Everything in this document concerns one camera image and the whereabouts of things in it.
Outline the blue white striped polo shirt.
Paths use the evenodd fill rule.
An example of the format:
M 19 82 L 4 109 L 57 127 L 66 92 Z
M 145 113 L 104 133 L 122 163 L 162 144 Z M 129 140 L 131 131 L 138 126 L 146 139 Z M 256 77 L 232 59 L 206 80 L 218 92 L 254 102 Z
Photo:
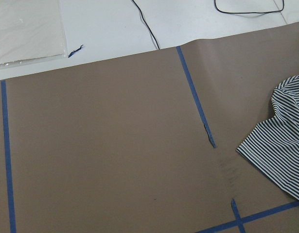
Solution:
M 271 103 L 274 116 L 258 123 L 236 150 L 299 200 L 299 75 L 278 84 Z

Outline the brown paper table cover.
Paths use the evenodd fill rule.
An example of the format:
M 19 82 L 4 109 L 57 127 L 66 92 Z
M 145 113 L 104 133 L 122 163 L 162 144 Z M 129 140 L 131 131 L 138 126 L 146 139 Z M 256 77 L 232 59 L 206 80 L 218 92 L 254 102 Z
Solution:
M 0 78 L 0 233 L 299 233 L 237 152 L 299 75 L 299 22 Z

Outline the clear plastic paper sleeve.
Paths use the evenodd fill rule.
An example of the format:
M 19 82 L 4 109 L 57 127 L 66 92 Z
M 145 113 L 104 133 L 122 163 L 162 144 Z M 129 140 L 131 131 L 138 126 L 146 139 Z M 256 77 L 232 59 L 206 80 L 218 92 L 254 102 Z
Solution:
M 0 68 L 66 54 L 58 0 L 0 0 Z

